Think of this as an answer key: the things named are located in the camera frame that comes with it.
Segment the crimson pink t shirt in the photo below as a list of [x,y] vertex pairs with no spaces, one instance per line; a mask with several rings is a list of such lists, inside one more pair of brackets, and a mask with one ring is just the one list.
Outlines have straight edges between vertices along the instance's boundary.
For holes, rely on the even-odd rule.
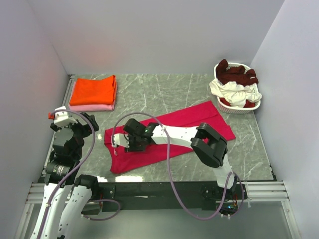
[[161,127],[155,132],[155,144],[146,147],[144,152],[125,152],[124,147],[112,147],[112,128],[105,130],[104,145],[111,155],[113,174],[122,174],[167,159],[167,136],[170,137],[170,157],[192,152],[190,139],[195,137],[201,123],[207,123],[227,141],[236,138],[231,127],[224,121],[212,101],[178,110],[157,117],[166,126],[168,134]]

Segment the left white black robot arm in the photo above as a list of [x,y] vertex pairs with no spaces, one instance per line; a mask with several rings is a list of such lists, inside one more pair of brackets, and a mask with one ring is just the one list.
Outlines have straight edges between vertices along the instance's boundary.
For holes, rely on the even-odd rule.
[[79,167],[88,158],[82,156],[84,139],[94,136],[99,126],[93,115],[79,113],[82,125],[67,110],[49,114],[54,130],[52,152],[45,169],[42,205],[33,239],[68,239],[81,211],[88,200],[99,196],[100,188],[95,176],[77,176]]

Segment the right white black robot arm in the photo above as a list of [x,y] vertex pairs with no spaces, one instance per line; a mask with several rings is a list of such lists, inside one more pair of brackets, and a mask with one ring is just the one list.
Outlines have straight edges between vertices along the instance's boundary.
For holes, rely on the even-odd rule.
[[150,145],[164,144],[169,144],[170,150],[174,145],[192,149],[203,164],[212,168],[220,196],[229,199],[236,193],[238,179],[228,160],[227,140],[209,124],[177,127],[151,122],[144,125],[129,119],[123,130],[113,140],[125,152],[145,152]]

